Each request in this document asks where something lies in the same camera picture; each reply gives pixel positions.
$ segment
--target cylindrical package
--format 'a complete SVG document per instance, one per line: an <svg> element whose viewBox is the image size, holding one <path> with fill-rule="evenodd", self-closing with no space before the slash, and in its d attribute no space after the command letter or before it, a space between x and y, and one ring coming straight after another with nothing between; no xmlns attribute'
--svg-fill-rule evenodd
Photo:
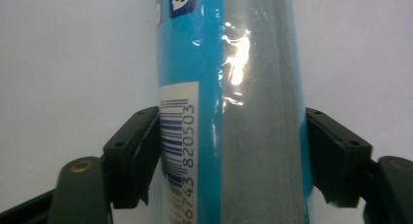
<svg viewBox="0 0 413 224"><path fill-rule="evenodd" d="M156 11L165 223L314 223L290 0Z"/></svg>

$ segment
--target white barcode label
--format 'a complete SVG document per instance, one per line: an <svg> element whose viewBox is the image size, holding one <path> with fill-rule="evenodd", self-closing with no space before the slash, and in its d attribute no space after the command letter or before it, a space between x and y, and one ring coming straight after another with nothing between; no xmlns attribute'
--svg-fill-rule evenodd
<svg viewBox="0 0 413 224"><path fill-rule="evenodd" d="M161 88L165 223L196 224L198 82Z"/></svg>

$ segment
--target white background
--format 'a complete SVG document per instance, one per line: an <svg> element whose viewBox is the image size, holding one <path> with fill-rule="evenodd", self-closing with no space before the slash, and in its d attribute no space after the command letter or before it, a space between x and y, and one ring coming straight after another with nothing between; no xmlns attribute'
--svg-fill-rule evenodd
<svg viewBox="0 0 413 224"><path fill-rule="evenodd" d="M307 106L355 131L373 158L413 160L413 0L294 0ZM155 0L0 0L0 211L49 191L58 171L157 105ZM161 223L150 206L115 223ZM319 224L362 223L316 192Z"/></svg>

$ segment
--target barcode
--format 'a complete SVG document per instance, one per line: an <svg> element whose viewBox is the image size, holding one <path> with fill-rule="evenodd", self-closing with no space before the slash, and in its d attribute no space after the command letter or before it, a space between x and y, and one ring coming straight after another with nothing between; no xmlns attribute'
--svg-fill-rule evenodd
<svg viewBox="0 0 413 224"><path fill-rule="evenodd" d="M197 88L198 83L186 83L163 87L161 91L166 223L197 223L198 91L188 92L188 86L194 84ZM188 98L179 98L178 93L186 93Z"/></svg>

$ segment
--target white surface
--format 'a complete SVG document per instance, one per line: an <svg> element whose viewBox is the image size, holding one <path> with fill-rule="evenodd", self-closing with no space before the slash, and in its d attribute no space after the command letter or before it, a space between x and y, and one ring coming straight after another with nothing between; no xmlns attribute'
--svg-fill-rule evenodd
<svg viewBox="0 0 413 224"><path fill-rule="evenodd" d="M413 160L413 0L294 0L307 106ZM158 101L155 0L0 0L0 211L52 189L60 168ZM149 207L115 223L161 223ZM319 224L362 223L316 195Z"/></svg>

